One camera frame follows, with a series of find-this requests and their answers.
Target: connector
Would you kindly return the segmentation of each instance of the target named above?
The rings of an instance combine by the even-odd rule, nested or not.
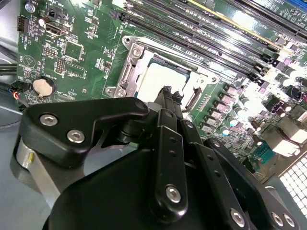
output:
[[[17,17],[17,31],[27,33],[29,31],[29,19],[23,16]]]

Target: green circuit board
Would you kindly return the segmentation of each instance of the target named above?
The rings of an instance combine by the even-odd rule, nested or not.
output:
[[[265,39],[274,43],[279,39],[297,46],[287,60],[306,70],[307,45],[303,38],[297,40],[291,37],[292,32],[288,32],[290,29],[279,31],[271,21],[261,21],[255,15],[247,14],[234,2],[199,1]],[[307,19],[301,9],[282,0],[254,2],[299,26],[303,32],[298,36],[304,37]],[[34,12],[25,9],[26,3],[29,1],[21,1],[20,15],[26,19],[28,28],[20,32],[19,36],[18,80],[31,84],[34,79],[45,76],[56,85],[55,93],[49,97],[39,97],[33,90],[22,94],[21,97],[30,104],[108,98],[106,87],[116,87],[128,54],[121,41],[125,35],[149,37],[190,55],[219,76],[217,84],[208,85],[203,90],[189,118],[199,128],[202,138],[220,138],[241,160],[257,149],[248,131],[250,118],[264,121],[264,127],[275,125],[280,120],[279,116],[269,113],[259,115],[272,95],[279,95],[292,107],[298,104],[285,94],[288,89],[279,82],[271,83],[266,92],[259,93],[257,85],[248,80],[247,76],[254,71],[254,64],[260,60],[261,55],[272,55],[275,52],[267,48],[265,41],[188,2],[32,0],[30,3],[35,6]],[[39,19],[50,16],[50,9],[56,9],[61,14],[52,20],[67,30],[63,35],[55,36],[39,25]],[[120,20],[121,13],[133,20]],[[240,89],[241,94],[253,97],[259,106],[240,121],[243,124],[240,128],[229,127],[229,123],[222,119],[216,128],[204,131],[204,119],[227,85]],[[233,105],[238,103],[241,94],[235,97]],[[228,127],[230,135],[224,137],[220,127]]]

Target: capacitor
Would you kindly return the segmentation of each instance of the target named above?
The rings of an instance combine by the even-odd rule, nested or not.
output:
[[[228,136],[229,135],[229,129],[226,126],[222,126],[220,128],[220,131],[221,131],[223,136]]]
[[[293,79],[302,76],[300,71],[297,71],[296,69],[291,68],[291,67],[284,68],[283,73]]]
[[[257,135],[253,135],[252,138],[257,146],[262,145],[262,140]]]
[[[229,116],[227,121],[231,127],[235,127],[238,124],[238,121],[233,116]]]
[[[259,132],[261,130],[261,127],[258,125],[258,123],[256,121],[251,121],[251,126],[253,126],[253,128]]]
[[[288,105],[287,103],[283,103],[282,105],[283,110],[285,110],[286,112],[289,112],[291,110],[291,106]]]
[[[45,24],[50,23],[50,22],[51,22],[51,19],[48,17],[38,19],[38,24],[42,27],[44,27]]]
[[[28,11],[29,13],[34,13],[35,12],[35,5],[31,2],[27,2],[25,5],[24,5],[24,8],[26,11]]]
[[[303,78],[302,78],[302,79],[300,80],[300,83],[301,83],[302,86],[307,87],[307,79],[303,79]]]
[[[278,79],[278,81],[283,85],[284,87],[288,87],[289,85],[293,84],[293,80],[290,78],[287,78],[286,76],[282,76]]]
[[[251,101],[247,97],[243,97],[241,99],[241,102],[244,105],[244,107],[246,107],[246,108],[250,108],[251,107]]]
[[[279,115],[280,117],[286,116],[286,113],[282,110],[282,108],[278,109],[276,111],[276,114]]]
[[[238,116],[240,116],[240,117],[242,117],[242,116],[244,116],[245,115],[245,111],[243,110],[243,109],[241,109],[241,107],[236,107],[235,109],[234,109],[234,111],[235,111],[235,113],[238,115]]]

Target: integrated circuit chip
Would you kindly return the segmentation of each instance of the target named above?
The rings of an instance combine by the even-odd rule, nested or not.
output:
[[[93,18],[92,18],[92,23],[95,24],[95,25],[98,25],[98,24],[99,24],[98,18],[93,17]]]
[[[65,49],[64,49],[64,55],[78,61],[81,58],[83,52],[83,46],[72,43],[72,42],[66,42]]]

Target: black metal bracket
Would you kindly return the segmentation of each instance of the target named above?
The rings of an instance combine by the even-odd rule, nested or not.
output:
[[[148,113],[148,107],[133,97],[33,105],[24,111],[20,136],[29,148],[60,166],[77,167],[95,145],[96,134]],[[84,140],[70,141],[71,130],[80,131]]]
[[[38,167],[55,185],[59,197],[54,196],[49,229],[84,229],[92,223],[122,229],[127,223],[111,218],[120,217],[133,220],[129,225],[137,229],[298,230],[291,214],[219,140],[202,142],[197,128],[182,118],[182,97],[170,90],[164,87],[150,109],[136,98],[121,98],[39,104],[25,111],[17,158],[45,197]],[[72,130],[76,136],[70,136]],[[80,179],[89,151],[130,142],[138,143],[138,150]],[[76,173],[65,173],[70,170]],[[56,171],[72,178],[63,181]],[[67,215],[64,209],[70,210]],[[97,216],[97,210],[104,215]]]

